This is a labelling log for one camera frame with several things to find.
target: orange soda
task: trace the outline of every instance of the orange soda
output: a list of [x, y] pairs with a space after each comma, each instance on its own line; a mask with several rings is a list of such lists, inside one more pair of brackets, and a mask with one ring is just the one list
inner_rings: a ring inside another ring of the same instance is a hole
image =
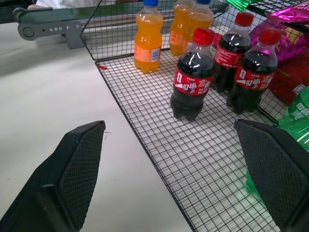
[[209, 28], [213, 22], [213, 12], [209, 8], [211, 0], [197, 0], [196, 7], [189, 12], [188, 29], [184, 34], [183, 53], [192, 45], [193, 33], [197, 28]]
[[143, 73], [159, 68], [162, 45], [163, 16], [157, 9], [158, 0], [144, 0], [144, 8], [137, 13], [138, 31], [135, 35], [134, 63]]
[[184, 34], [188, 29], [189, 11], [195, 7], [192, 0], [178, 0], [174, 4], [174, 20], [170, 25], [169, 47], [172, 55], [183, 53]]

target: blue bottle cap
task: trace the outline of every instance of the blue bottle cap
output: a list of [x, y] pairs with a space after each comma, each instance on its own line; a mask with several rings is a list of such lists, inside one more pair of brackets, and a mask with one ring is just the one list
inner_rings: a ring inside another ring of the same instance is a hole
[[197, 2], [200, 4], [209, 4], [211, 0], [197, 0]]
[[159, 4], [159, 0], [144, 0], [145, 6], [157, 6]]

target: cola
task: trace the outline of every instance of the cola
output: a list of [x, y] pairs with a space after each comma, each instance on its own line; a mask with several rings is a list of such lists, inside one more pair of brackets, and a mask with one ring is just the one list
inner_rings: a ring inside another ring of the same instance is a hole
[[264, 29], [258, 43], [242, 57], [226, 100], [235, 113], [253, 112], [258, 107], [277, 69], [275, 46], [281, 35], [278, 29]]
[[219, 41], [215, 60], [215, 73], [211, 86], [218, 92], [230, 91], [233, 88], [234, 75], [241, 57], [251, 48], [249, 26], [253, 14], [239, 12], [235, 26]]
[[214, 73], [210, 45], [214, 32], [197, 28], [193, 44], [177, 63], [170, 105], [175, 118], [195, 120], [203, 108]]

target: wire mesh basket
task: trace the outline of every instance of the wire mesh basket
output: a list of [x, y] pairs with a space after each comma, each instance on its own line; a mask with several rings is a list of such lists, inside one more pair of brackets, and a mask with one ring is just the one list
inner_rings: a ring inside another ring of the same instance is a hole
[[[299, 2], [265, 0], [250, 5], [248, 9], [255, 15], [251, 36], [267, 19], [265, 13]], [[134, 67], [135, 15], [142, 9], [142, 2], [115, 4], [106, 9], [99, 7], [101, 2], [83, 29], [86, 48], [193, 231], [278, 232], [279, 228], [261, 200], [249, 195], [244, 188], [246, 163], [233, 123], [235, 118], [243, 118], [271, 124], [284, 114], [287, 105], [276, 97], [280, 98], [276, 91], [267, 90], [258, 111], [236, 115], [225, 104], [226, 93], [218, 94], [211, 89], [195, 121], [175, 119], [169, 105], [178, 60], [169, 51], [174, 3], [159, 2], [164, 25], [158, 71], [143, 74]], [[221, 35], [228, 32], [238, 11], [217, 0], [211, 3], [211, 9], [215, 13], [211, 29]], [[282, 28], [286, 33], [281, 40], [283, 44], [296, 45], [308, 28], [289, 26], [292, 28]], [[292, 55], [296, 57], [303, 51], [306, 49], [292, 51]], [[290, 76], [299, 72], [297, 66], [304, 73], [309, 69], [308, 65], [298, 62], [291, 70], [283, 65], [285, 69], [280, 80], [291, 81]], [[294, 98], [303, 84], [295, 82], [292, 85], [290, 97]]]

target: white table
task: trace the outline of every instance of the white table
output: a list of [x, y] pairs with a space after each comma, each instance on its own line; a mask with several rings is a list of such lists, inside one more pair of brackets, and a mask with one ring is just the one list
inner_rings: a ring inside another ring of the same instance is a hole
[[82, 231], [191, 231], [86, 49], [69, 50], [61, 36], [25, 41], [16, 23], [0, 25], [0, 106], [0, 218], [66, 132], [105, 120]]

